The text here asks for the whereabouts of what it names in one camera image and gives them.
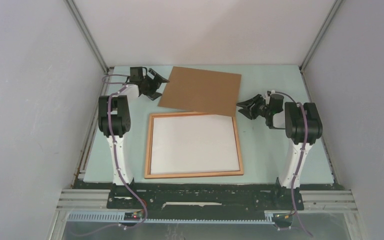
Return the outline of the brown cardboard backing board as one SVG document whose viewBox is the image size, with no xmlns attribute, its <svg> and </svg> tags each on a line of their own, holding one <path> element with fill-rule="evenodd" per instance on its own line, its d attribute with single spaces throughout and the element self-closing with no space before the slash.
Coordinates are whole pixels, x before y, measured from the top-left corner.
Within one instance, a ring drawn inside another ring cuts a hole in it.
<svg viewBox="0 0 384 240">
<path fill-rule="evenodd" d="M 158 106 L 234 117 L 242 75 L 174 66 Z"/>
</svg>

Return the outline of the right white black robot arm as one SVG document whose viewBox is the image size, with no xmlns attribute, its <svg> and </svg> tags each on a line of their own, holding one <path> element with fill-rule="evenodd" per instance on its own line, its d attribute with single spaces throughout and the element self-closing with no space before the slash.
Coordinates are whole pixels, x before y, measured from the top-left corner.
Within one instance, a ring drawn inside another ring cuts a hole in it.
<svg viewBox="0 0 384 240">
<path fill-rule="evenodd" d="M 300 103 L 279 91 L 267 91 L 236 104 L 238 112 L 250 120 L 265 119 L 271 130 L 283 130 L 288 139 L 284 170 L 277 177 L 271 204 L 284 209 L 299 193 L 300 177 L 309 151 L 322 137 L 323 124 L 313 102 Z"/>
</svg>

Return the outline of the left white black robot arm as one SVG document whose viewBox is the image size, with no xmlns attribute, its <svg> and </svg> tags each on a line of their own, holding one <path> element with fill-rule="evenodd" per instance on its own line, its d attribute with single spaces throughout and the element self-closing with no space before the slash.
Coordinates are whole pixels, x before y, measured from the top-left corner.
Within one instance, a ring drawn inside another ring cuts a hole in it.
<svg viewBox="0 0 384 240">
<path fill-rule="evenodd" d="M 126 154 L 126 139 L 131 130 L 130 103 L 140 96 L 155 101 L 162 96 L 158 89 L 170 81 L 152 68 L 134 66 L 129 74 L 107 74 L 107 85 L 121 85 L 109 95 L 98 98 L 98 129 L 105 136 L 113 169 L 111 192 L 125 208 L 133 208 L 138 194 L 133 190 L 134 176 Z"/>
</svg>

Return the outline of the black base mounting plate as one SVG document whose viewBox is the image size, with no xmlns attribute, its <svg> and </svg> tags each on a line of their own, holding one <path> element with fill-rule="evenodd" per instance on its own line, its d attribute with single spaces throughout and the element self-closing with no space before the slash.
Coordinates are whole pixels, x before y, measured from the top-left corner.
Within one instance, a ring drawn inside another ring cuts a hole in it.
<svg viewBox="0 0 384 240">
<path fill-rule="evenodd" d="M 296 198 L 276 198 L 275 184 L 134 183 L 135 197 L 108 194 L 106 207 L 147 210 L 149 220 L 244 221 L 263 220 L 269 211 L 303 210 L 300 192 Z"/>
</svg>

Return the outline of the right aluminium corner post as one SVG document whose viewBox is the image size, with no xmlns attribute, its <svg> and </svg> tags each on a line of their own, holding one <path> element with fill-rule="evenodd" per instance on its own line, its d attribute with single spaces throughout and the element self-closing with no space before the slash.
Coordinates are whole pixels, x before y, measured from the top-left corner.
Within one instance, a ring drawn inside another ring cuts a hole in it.
<svg viewBox="0 0 384 240">
<path fill-rule="evenodd" d="M 319 45 L 327 34 L 332 22 L 334 21 L 336 15 L 338 14 L 338 11 L 340 10 L 344 2 L 345 0 L 335 0 L 333 2 L 326 18 L 324 19 L 318 33 L 316 34 L 315 39 L 313 40 L 309 50 L 307 51 L 304 59 L 301 62 L 301 65 L 299 67 L 301 73 L 304 73 L 306 71 L 317 49 L 319 48 Z"/>
</svg>

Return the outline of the aluminium corner post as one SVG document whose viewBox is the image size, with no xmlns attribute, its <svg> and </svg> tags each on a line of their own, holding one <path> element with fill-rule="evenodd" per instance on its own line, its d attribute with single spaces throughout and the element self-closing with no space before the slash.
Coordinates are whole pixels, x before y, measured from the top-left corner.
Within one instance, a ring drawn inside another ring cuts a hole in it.
<svg viewBox="0 0 384 240">
<path fill-rule="evenodd" d="M 344 2 L 345 0 L 335 0 L 333 2 L 326 18 L 324 19 L 318 33 L 316 34 L 315 39 L 313 40 L 309 50 L 307 51 L 304 59 L 301 62 L 301 65 L 299 67 L 301 73 L 304 73 L 306 71 L 317 49 L 319 48 L 319 45 L 327 34 L 332 22 L 334 21 L 336 15 L 338 14 L 338 11 L 340 10 Z"/>
<path fill-rule="evenodd" d="M 98 62 L 102 71 L 107 74 L 109 72 L 110 67 L 104 60 L 104 57 L 101 51 L 98 48 L 96 41 L 94 40 L 91 31 L 89 30 L 85 19 L 83 18 L 79 7 L 77 6 L 74 0 L 64 0 L 70 14 L 72 15 L 77 27 L 79 28 L 85 42 L 90 48 L 92 54 L 94 55 L 96 61 Z"/>
</svg>

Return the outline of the left aluminium corner post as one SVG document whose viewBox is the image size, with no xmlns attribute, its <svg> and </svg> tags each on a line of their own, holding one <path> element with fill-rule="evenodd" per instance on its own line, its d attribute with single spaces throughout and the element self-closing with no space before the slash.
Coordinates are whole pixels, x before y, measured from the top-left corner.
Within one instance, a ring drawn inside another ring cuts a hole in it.
<svg viewBox="0 0 384 240">
<path fill-rule="evenodd" d="M 89 30 L 85 19 L 83 18 L 79 7 L 77 6 L 74 0 L 64 0 L 70 14 L 72 15 L 77 27 L 79 28 L 85 42 L 90 48 L 92 54 L 94 55 L 96 61 L 98 62 L 102 71 L 107 74 L 109 72 L 110 67 L 104 60 L 104 57 L 101 51 L 98 48 L 96 41 L 94 40 L 91 31 Z"/>
</svg>

